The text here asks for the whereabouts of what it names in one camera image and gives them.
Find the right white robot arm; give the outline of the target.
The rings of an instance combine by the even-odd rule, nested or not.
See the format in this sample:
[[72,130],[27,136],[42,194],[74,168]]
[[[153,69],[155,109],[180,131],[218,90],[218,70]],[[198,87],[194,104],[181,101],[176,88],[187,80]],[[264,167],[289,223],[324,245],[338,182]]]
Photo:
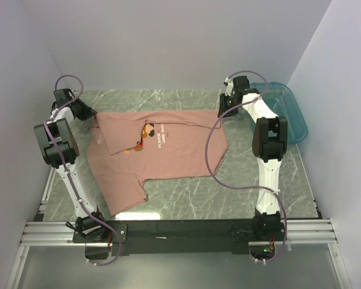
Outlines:
[[226,90],[220,95],[218,116],[234,116],[242,105],[255,123],[252,152],[259,168],[259,195],[252,233],[258,240],[266,240],[283,230],[282,206],[278,199],[279,172],[287,151],[288,121],[271,110],[261,93],[250,87],[246,76],[226,78],[224,85]]

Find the pink printed t shirt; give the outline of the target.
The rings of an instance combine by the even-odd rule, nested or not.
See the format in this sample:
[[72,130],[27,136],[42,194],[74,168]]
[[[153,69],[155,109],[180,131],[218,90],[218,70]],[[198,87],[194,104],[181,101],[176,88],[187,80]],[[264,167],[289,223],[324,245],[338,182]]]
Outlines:
[[86,156],[110,214],[147,201],[149,179],[216,172],[228,148],[217,119],[214,110],[97,113]]

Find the teal plastic basin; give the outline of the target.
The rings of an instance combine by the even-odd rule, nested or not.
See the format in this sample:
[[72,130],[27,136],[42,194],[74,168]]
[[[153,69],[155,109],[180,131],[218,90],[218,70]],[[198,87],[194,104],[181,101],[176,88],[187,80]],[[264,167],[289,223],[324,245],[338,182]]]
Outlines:
[[279,82],[269,82],[262,99],[274,113],[287,119],[288,145],[301,143],[306,138],[308,129],[289,87]]

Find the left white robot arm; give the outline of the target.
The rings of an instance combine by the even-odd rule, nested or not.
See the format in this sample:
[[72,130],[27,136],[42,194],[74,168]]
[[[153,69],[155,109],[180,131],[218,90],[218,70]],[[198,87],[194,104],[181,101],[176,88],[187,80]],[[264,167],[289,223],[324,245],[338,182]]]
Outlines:
[[97,111],[74,96],[71,89],[55,89],[54,96],[51,116],[34,127],[34,134],[45,163],[61,177],[73,202],[76,221],[66,226],[87,242],[105,241],[109,229],[84,184],[78,165],[79,147],[70,128],[73,120],[91,119]]

